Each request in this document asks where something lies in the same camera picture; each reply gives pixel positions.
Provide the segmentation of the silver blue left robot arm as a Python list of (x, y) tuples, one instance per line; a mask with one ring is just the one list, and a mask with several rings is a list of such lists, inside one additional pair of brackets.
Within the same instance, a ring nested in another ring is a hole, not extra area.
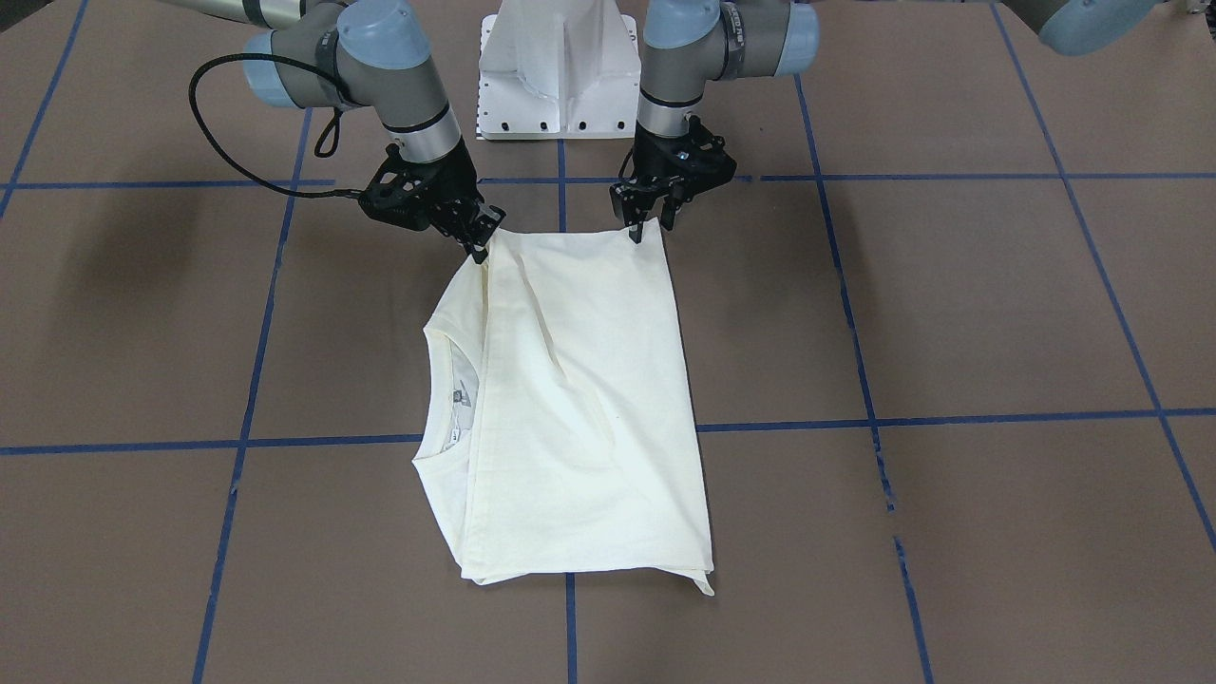
[(795, 75), (818, 52), (807, 1), (652, 1), (641, 51), (634, 147), (610, 200), (634, 243), (653, 211), (669, 230), (696, 196), (732, 181), (733, 156), (698, 114), (710, 82)]

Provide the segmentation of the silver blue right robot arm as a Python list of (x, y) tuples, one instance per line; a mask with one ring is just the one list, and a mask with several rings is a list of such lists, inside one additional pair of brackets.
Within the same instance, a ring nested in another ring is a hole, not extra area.
[(201, 78), (241, 65), (257, 99), (275, 107), (327, 107), (332, 112), (313, 152), (337, 151), (340, 118), (376, 112), (389, 142), (365, 189), (334, 189), (356, 200), (366, 217), (396, 228), (433, 228), (455, 239), (474, 260), (486, 259), (489, 240), (503, 222), (477, 186), (477, 173), (440, 74), (430, 41), (407, 1), (187, 1), (185, 9), (255, 26), (260, 34), (240, 54), (201, 65), (188, 84), (188, 103), (213, 148), (216, 136), (199, 112)]

